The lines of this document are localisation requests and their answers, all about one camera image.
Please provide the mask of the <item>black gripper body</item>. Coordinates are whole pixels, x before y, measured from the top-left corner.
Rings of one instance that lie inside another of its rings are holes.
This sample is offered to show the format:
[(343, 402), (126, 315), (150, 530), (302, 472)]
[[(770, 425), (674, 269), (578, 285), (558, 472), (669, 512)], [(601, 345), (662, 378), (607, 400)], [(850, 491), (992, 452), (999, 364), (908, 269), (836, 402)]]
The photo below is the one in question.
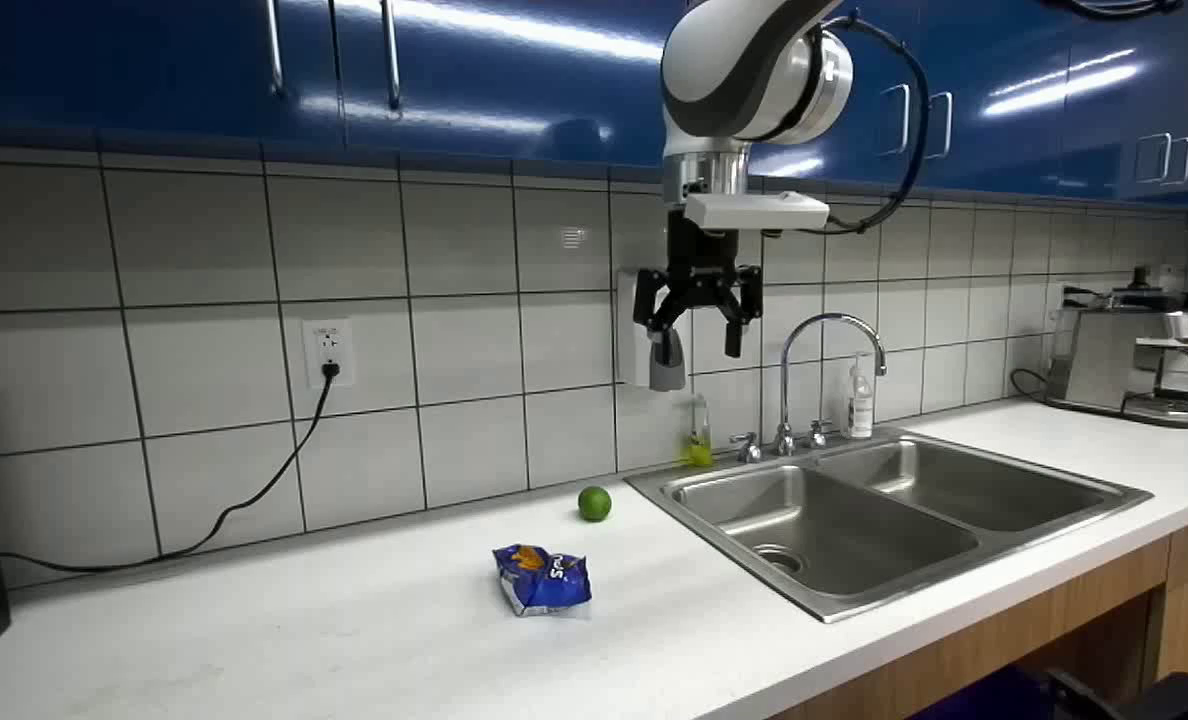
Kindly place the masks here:
[(740, 240), (708, 232), (681, 206), (669, 210), (669, 264), (634, 270), (631, 321), (660, 331), (687, 307), (720, 307), (742, 329), (762, 311), (762, 270), (737, 264)]

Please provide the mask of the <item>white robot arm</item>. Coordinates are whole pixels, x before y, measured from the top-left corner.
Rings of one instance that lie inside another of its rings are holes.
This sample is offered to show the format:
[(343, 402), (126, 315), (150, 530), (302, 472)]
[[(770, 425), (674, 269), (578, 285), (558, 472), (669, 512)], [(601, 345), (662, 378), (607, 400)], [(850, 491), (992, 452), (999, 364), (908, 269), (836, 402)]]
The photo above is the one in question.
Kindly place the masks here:
[(824, 134), (850, 95), (850, 52), (824, 28), (838, 0), (699, 0), (662, 41), (662, 158), (673, 166), (669, 264), (634, 270), (631, 321), (652, 364), (681, 369), (674, 321), (725, 315), (725, 353), (762, 311), (762, 270), (740, 269), (742, 232), (824, 226), (826, 202), (750, 192), (754, 144)]

